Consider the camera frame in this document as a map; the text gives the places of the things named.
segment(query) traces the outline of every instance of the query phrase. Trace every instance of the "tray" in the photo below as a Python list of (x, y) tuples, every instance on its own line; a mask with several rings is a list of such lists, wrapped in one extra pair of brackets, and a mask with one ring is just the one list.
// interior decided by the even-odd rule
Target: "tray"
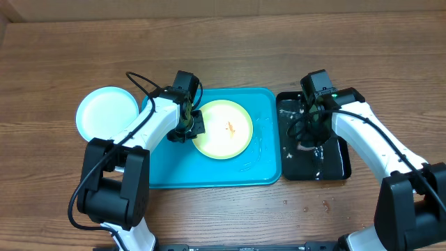
[(251, 116), (254, 132), (248, 147), (234, 158), (215, 160), (200, 153), (192, 140), (181, 144), (164, 138), (151, 153), (150, 188), (270, 185), (279, 179), (282, 165), (274, 94), (265, 88), (205, 89), (200, 106), (220, 99), (238, 103)]
[(282, 172), (290, 181), (343, 180), (351, 175), (347, 143), (333, 136), (313, 151), (297, 149), (294, 138), (286, 135), (290, 124), (308, 112), (303, 92), (283, 92), (276, 98)]

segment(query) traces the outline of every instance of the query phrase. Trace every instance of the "wire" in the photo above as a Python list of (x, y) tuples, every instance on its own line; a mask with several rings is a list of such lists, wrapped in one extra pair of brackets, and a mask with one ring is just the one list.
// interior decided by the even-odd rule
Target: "wire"
[(201, 97), (203, 97), (203, 84), (201, 84), (201, 82), (198, 82), (198, 84), (200, 85), (200, 90), (201, 90), (200, 98), (198, 98), (197, 103), (192, 107), (192, 111), (195, 110), (200, 105)]
[(390, 145), (390, 147), (395, 151), (395, 153), (398, 155), (398, 157), (412, 170), (412, 172), (415, 173), (415, 175), (417, 176), (417, 178), (421, 181), (421, 183), (423, 184), (423, 186), (427, 189), (427, 191), (429, 192), (429, 194), (435, 199), (435, 201), (437, 202), (437, 204), (439, 205), (439, 207), (441, 207), (441, 209), (444, 211), (444, 213), (446, 213), (446, 206), (443, 204), (442, 200), (440, 199), (440, 197), (438, 196), (437, 192), (431, 187), (431, 185), (429, 185), (429, 183), (426, 181), (426, 179), (420, 174), (420, 171), (415, 168), (412, 163), (409, 162), (409, 160), (407, 159), (406, 155), (404, 155), (397, 146), (395, 146), (395, 144), (392, 142), (392, 140), (385, 134), (385, 132), (383, 132), (383, 130), (381, 130), (381, 128), (379, 128), (375, 123), (371, 122), (369, 120), (369, 118), (364, 118), (363, 116), (360, 116), (356, 113), (352, 113), (352, 112), (347, 112), (347, 111), (342, 111), (342, 110), (323, 110), (323, 111), (317, 111), (317, 112), (312, 112), (307, 114), (306, 116), (302, 116), (299, 119), (296, 119), (294, 122), (292, 122), (292, 124), (288, 127), (288, 130), (286, 131), (286, 134), (289, 136), (289, 130), (297, 123), (299, 123), (301, 120), (320, 114), (333, 114), (333, 113), (339, 113), (339, 114), (345, 114), (345, 115), (349, 115), (352, 117), (355, 117), (357, 119), (360, 119), (362, 121), (364, 121), (365, 123), (368, 123), (373, 129), (375, 129), (380, 135), (381, 137), (383, 137), (383, 139)]
[(81, 181), (81, 183), (79, 185), (77, 185), (75, 191), (73, 192), (71, 199), (70, 199), (70, 203), (68, 204), (68, 219), (70, 220), (70, 223), (76, 227), (77, 229), (81, 229), (81, 230), (92, 230), (92, 231), (96, 231), (96, 230), (103, 230), (103, 231), (109, 231), (111, 232), (112, 236), (116, 237), (116, 240), (118, 241), (120, 247), (124, 250), (124, 251), (128, 251), (128, 249), (125, 247), (124, 242), (122, 240), (122, 238), (119, 236), (118, 232), (115, 229), (112, 229), (111, 227), (87, 227), (87, 226), (82, 226), (80, 224), (78, 224), (75, 219), (73, 218), (72, 215), (72, 208), (75, 204), (75, 200), (77, 195), (79, 194), (80, 189), (85, 185), (85, 183), (87, 182), (87, 180), (91, 177), (91, 175), (94, 173), (94, 171), (99, 168), (99, 167), (103, 167), (105, 164), (107, 164), (107, 162), (110, 161), (110, 159), (112, 158), (112, 156), (114, 156), (115, 152), (117, 152), (117, 150), (120, 149), (120, 147), (126, 143), (129, 139), (131, 139), (137, 132), (139, 129), (142, 128), (142, 126), (152, 117), (153, 113), (155, 112), (155, 101), (153, 100), (153, 98), (148, 94), (148, 92), (145, 90), (144, 87), (142, 87), (140, 84), (138, 84), (132, 77), (131, 75), (134, 75), (136, 77), (140, 77), (144, 80), (146, 80), (147, 82), (151, 83), (153, 86), (155, 86), (156, 88), (161, 88), (159, 87), (157, 84), (153, 83), (152, 81), (150, 81), (149, 79), (138, 75), (136, 73), (132, 73), (132, 72), (126, 72), (125, 75), (130, 79), (130, 81), (133, 82), (133, 84), (135, 84), (136, 86), (138, 86), (147, 96), (148, 99), (150, 99), (151, 104), (152, 104), (152, 108), (150, 113), (148, 114), (148, 116), (131, 132), (128, 133), (128, 135), (121, 140), (119, 143), (115, 144), (111, 150), (109, 152), (107, 152), (99, 161), (98, 163), (91, 169), (91, 171), (85, 176), (85, 178)]

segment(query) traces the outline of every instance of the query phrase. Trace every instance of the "black rectangular tray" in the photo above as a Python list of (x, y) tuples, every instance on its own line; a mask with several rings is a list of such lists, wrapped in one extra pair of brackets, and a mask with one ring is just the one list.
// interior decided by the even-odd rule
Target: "black rectangular tray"
[(286, 135), (290, 124), (309, 108), (301, 91), (283, 92), (276, 97), (282, 174), (290, 181), (344, 180), (351, 175), (347, 143), (333, 136), (320, 148), (298, 150), (295, 138)]

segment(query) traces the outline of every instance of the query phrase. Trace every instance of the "teal tray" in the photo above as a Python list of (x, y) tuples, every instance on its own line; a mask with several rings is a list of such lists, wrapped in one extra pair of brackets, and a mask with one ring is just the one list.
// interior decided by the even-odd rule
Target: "teal tray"
[[(248, 147), (234, 158), (215, 160), (200, 153), (192, 140), (162, 139), (151, 153), (150, 188), (214, 188), (270, 185), (282, 174), (276, 101), (266, 88), (205, 89), (200, 106), (230, 100), (251, 116), (254, 133)], [(147, 104), (143, 100), (142, 109)]]

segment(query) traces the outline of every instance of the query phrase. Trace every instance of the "plate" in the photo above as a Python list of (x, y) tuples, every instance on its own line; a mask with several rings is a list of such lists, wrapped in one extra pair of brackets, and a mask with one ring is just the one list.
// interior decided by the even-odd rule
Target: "plate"
[(139, 114), (138, 103), (128, 91), (108, 86), (95, 90), (83, 99), (76, 113), (80, 135), (110, 139), (129, 126)]
[(253, 127), (251, 117), (242, 106), (229, 100), (215, 100), (200, 110), (206, 132), (192, 141), (202, 154), (224, 160), (247, 148)]

